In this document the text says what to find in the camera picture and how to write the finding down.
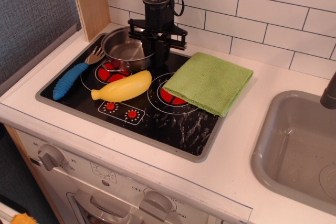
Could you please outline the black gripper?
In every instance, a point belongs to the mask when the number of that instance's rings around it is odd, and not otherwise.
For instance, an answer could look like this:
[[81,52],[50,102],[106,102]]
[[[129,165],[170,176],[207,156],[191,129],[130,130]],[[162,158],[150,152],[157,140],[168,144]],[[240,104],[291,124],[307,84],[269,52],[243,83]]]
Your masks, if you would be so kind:
[[129,19],[130,37],[139,39],[146,57],[155,53],[155,66],[167,61],[170,48],[186,48],[187,31],[174,24],[174,0],[143,0],[145,19]]

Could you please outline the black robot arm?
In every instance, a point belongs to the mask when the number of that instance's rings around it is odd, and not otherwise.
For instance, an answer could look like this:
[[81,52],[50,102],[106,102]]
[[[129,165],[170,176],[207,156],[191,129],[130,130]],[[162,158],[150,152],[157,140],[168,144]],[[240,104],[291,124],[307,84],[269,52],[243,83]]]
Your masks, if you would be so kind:
[[130,19],[130,36],[139,39],[146,56],[153,56],[156,67],[164,65],[171,48],[184,50],[187,31],[177,27],[174,17],[181,16],[175,11],[175,0],[142,0],[145,19]]

